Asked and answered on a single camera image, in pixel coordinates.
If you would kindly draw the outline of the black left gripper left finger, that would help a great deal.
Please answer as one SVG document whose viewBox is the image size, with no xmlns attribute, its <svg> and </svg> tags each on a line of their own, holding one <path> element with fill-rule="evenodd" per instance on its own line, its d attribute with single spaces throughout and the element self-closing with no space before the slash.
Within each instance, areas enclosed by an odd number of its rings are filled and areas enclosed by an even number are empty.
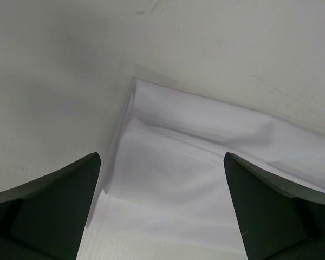
<svg viewBox="0 0 325 260">
<path fill-rule="evenodd" d="M 0 192 L 0 259 L 76 259 L 100 166 L 91 153 Z"/>
</svg>

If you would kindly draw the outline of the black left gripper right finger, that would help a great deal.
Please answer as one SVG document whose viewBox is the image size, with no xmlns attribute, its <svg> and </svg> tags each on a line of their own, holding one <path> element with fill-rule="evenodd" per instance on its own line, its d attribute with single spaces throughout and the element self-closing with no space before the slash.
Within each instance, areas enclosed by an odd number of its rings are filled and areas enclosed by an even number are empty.
<svg viewBox="0 0 325 260">
<path fill-rule="evenodd" d="M 325 259 L 325 193 L 227 153 L 224 168 L 248 259 Z"/>
</svg>

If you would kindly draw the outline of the white t shirt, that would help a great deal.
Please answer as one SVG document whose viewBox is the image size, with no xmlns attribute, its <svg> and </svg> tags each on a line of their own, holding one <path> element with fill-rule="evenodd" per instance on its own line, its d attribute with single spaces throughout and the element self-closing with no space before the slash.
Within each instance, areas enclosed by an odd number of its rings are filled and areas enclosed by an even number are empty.
<svg viewBox="0 0 325 260">
<path fill-rule="evenodd" d="M 325 192 L 325 138 L 273 116 L 135 79 L 78 259 L 246 259 L 223 160 Z"/>
</svg>

